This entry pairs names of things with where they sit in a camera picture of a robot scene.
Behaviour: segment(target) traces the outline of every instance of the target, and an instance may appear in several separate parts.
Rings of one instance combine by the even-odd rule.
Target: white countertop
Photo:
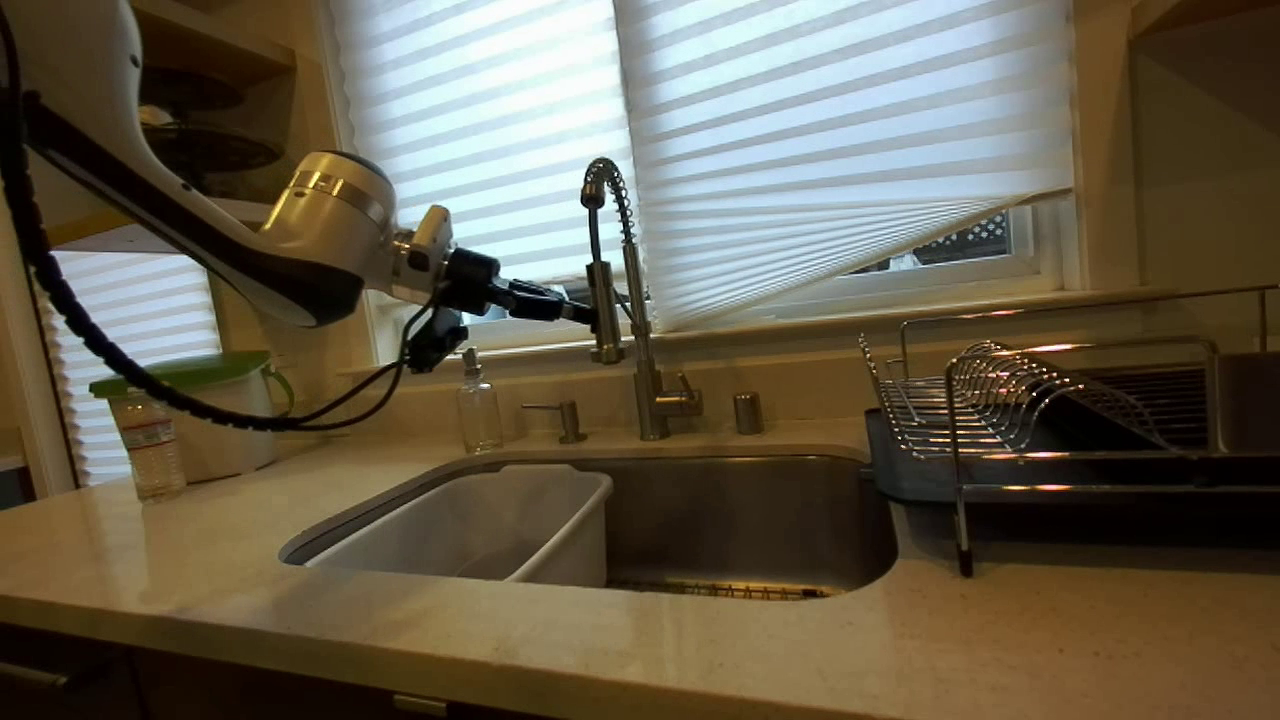
[[[961,581],[902,512],[896,567],[831,600],[282,566],[443,461],[344,440],[175,501],[0,512],[0,626],[548,718],[1280,718],[1280,551],[979,543]]]

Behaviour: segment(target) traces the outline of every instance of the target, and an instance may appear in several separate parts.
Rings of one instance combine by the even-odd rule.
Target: window blind
[[[581,278],[581,168],[634,180],[657,330],[813,291],[1073,190],[1067,0],[327,0],[399,224]]]
[[[207,278],[190,257],[56,251],[89,318],[139,363],[220,354]],[[67,416],[82,484],[129,482],[117,419],[89,386],[114,375],[43,300],[47,357]]]

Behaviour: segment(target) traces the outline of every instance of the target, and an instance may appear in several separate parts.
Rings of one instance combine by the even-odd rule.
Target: kitchen sink
[[[420,551],[461,527],[392,518],[434,506],[447,484],[542,464],[609,478],[604,527],[587,536],[604,543],[604,588],[810,600],[863,588],[896,566],[887,506],[843,450],[468,458],[307,527],[282,558],[307,567],[426,573]]]

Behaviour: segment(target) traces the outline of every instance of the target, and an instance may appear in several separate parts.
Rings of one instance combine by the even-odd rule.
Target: faucet spout
[[[587,266],[587,285],[592,285],[592,303],[597,303],[597,363],[622,363],[622,321],[618,303],[622,296],[612,291],[612,268],[601,251],[601,210],[604,210],[604,190],[612,191],[612,205],[624,224],[624,278],[630,278],[630,318],[634,318],[634,363],[635,363],[635,425],[641,440],[660,440],[671,433],[671,416],[701,416],[701,398],[694,386],[682,375],[682,393],[663,388],[663,375],[652,357],[652,326],[647,326],[647,296],[645,296],[645,266],[641,266],[641,245],[634,234],[634,210],[630,210],[630,190],[624,171],[609,161],[597,158],[586,171],[586,191],[581,205],[587,210],[587,234],[592,234],[592,266]]]

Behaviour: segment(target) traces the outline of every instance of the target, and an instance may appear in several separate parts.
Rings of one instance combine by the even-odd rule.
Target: dish rack
[[[1280,467],[1280,450],[1238,450],[1223,437],[1218,346],[1162,336],[1093,348],[1145,346],[1192,348],[1202,371],[1181,386],[1192,393],[1145,398],[1132,386],[1066,370],[1046,348],[1002,340],[968,346],[939,375],[914,375],[909,346],[885,360],[859,340],[879,398],[879,407],[868,412],[879,494],[953,506],[961,578],[974,578],[974,506],[1278,495],[1280,482],[1268,478]]]

